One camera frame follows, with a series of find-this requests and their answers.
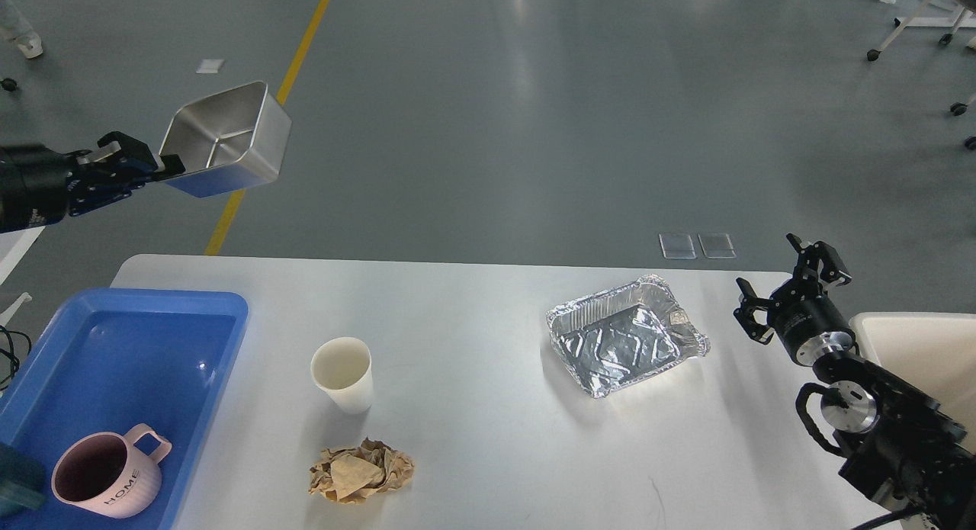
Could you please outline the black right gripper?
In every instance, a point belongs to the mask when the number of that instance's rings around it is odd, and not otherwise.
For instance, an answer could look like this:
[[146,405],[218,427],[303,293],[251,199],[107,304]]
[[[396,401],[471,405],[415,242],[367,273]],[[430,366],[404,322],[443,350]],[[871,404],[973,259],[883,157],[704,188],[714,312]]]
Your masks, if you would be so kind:
[[[757,296],[746,278],[736,278],[740,305],[734,318],[754,342],[769,345],[774,333],[795,364],[811,367],[832,352],[849,352],[856,339],[843,315],[827,296],[834,287],[849,284],[852,276],[836,249],[824,241],[809,243],[798,235],[785,238],[796,252],[791,283],[773,291],[772,298]],[[768,324],[756,312],[768,312]]]

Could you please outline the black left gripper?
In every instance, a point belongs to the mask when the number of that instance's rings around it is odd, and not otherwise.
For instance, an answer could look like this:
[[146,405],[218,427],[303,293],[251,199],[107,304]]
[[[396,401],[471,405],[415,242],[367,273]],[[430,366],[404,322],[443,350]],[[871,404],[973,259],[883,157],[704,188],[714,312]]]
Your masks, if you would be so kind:
[[186,172],[177,155],[158,157],[140,140],[111,131],[91,152],[40,144],[1,149],[1,232],[53,225],[125,200],[146,184]]

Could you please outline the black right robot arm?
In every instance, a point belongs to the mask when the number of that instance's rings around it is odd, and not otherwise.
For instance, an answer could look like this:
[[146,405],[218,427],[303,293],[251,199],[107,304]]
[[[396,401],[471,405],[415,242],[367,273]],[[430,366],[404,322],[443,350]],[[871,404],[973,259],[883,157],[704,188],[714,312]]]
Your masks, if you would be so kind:
[[974,455],[962,445],[966,427],[938,400],[862,356],[827,294],[852,279],[836,249],[786,238],[798,257],[790,279],[760,297],[738,278],[734,317],[754,342],[777,338],[792,363],[815,374],[815,383],[798,391],[795,411],[826,453],[843,458],[840,477],[885,510],[862,528],[919,516],[934,529],[972,529]]

